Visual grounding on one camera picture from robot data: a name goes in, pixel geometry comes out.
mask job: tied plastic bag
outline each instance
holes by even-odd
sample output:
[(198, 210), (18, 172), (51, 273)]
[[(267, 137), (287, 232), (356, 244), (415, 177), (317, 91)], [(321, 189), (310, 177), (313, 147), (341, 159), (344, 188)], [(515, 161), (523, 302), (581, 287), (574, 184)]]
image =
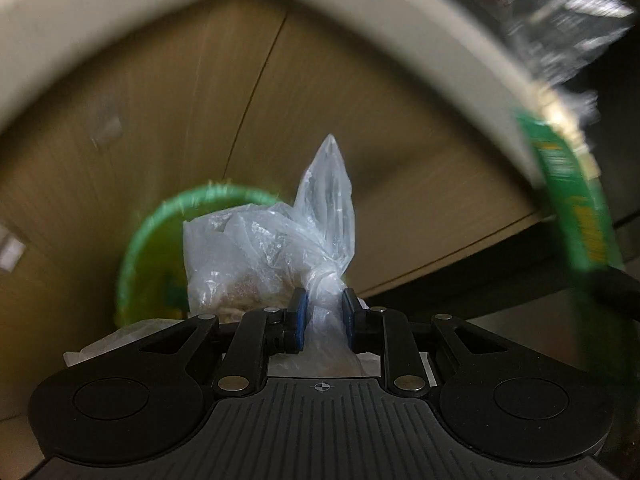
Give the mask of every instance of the tied plastic bag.
[(351, 182), (333, 136), (302, 176), (293, 207), (239, 206), (185, 222), (183, 234), (192, 316), (231, 322), (252, 308), (286, 308), (302, 286), (309, 295), (305, 349), (273, 356), (269, 375), (364, 375), (340, 309), (355, 225)]

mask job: clear plastic wrap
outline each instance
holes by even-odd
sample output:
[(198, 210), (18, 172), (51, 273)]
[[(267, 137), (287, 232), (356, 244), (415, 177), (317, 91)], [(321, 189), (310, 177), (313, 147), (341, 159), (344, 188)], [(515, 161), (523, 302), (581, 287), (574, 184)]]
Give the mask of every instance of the clear plastic wrap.
[(634, 10), (624, 0), (474, 0), (502, 24), (506, 43), (529, 71), (556, 90), (581, 123), (597, 119), (595, 92), (560, 85), (631, 28)]
[(634, 14), (622, 0), (504, 1), (518, 56), (551, 86), (574, 77), (621, 38)]
[(169, 328), (176, 323), (180, 323), (180, 321), (175, 319), (143, 319), (142, 321), (116, 330), (116, 332), (103, 337), (95, 343), (85, 346), (79, 352), (65, 352), (63, 358), (65, 359), (67, 366), (77, 365), (78, 363), (91, 359), (92, 357), (96, 357), (104, 354), (105, 352), (133, 343), (134, 341), (142, 339), (148, 335), (160, 332), (161, 330)]
[(347, 345), (341, 276), (355, 248), (351, 182), (329, 135), (305, 171), (294, 206), (240, 206), (184, 223), (191, 315), (239, 320), (252, 308), (286, 307), (293, 289), (309, 294), (305, 349), (270, 359), (269, 375), (365, 375)]

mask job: metal screw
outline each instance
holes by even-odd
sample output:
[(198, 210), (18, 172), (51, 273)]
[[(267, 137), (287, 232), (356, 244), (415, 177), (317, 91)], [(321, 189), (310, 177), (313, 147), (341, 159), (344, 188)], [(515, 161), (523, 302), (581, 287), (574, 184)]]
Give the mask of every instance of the metal screw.
[(394, 384), (397, 388), (406, 392), (417, 392), (418, 390), (423, 389), (427, 383), (424, 382), (422, 377), (418, 377), (416, 375), (401, 375), (396, 378)]
[(228, 375), (218, 381), (218, 387), (226, 392), (240, 392), (248, 385), (248, 379), (240, 375)]

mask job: wooden surface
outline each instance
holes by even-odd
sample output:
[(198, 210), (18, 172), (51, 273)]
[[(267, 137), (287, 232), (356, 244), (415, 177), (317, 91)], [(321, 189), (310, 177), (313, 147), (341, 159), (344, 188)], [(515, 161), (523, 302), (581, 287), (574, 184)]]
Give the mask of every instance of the wooden surface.
[[(0, 275), (0, 413), (63, 351), (114, 330), (129, 239), (162, 200), (222, 179), (283, 18), (274, 0), (190, 7), (73, 72), (2, 134), (0, 221), (27, 252)], [(121, 136), (95, 146), (113, 118)]]
[(497, 242), (513, 233), (500, 236), (508, 226), (530, 225), (529, 196), (455, 111), (364, 42), (294, 10), (225, 177), (290, 200), (328, 133), (353, 184), (356, 255), (347, 278), (361, 294), (470, 254), (479, 240)]
[(438, 269), (447, 267), (450, 264), (454, 264), (468, 256), (471, 256), (472, 254), (476, 254), (483, 249), (491, 247), (492, 245), (495, 245), (502, 240), (505, 240), (511, 236), (515, 236), (519, 232), (524, 231), (524, 229), (527, 229), (540, 221), (541, 218), (539, 213), (537, 212), (525, 216), (524, 218), (521, 218), (513, 224), (509, 224), (506, 227), (503, 227), (502, 229), (487, 235), (485, 238), (477, 240), (468, 246), (460, 248), (457, 251), (446, 254), (440, 259), (433, 260), (432, 262), (429, 262), (421, 267), (417, 267), (417, 269), (411, 270), (406, 274), (401, 274), (400, 276), (397, 276), (396, 278), (393, 278), (388, 282), (379, 283), (361, 293), (361, 296), (369, 298), (371, 296), (374, 296), (375, 294), (379, 294), (380, 292), (392, 290), (398, 285), (408, 283), (411, 280), (415, 280), (416, 278), (420, 278), (421, 276), (430, 274), (431, 272), (434, 272)]

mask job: crosshair marking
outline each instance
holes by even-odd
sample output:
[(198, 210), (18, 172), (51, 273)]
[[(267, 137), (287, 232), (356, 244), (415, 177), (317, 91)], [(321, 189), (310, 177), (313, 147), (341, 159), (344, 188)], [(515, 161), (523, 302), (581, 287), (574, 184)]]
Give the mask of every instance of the crosshair marking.
[(312, 388), (319, 391), (321, 394), (328, 392), (330, 388), (335, 388), (335, 386), (329, 386), (327, 383), (318, 383), (312, 386)]

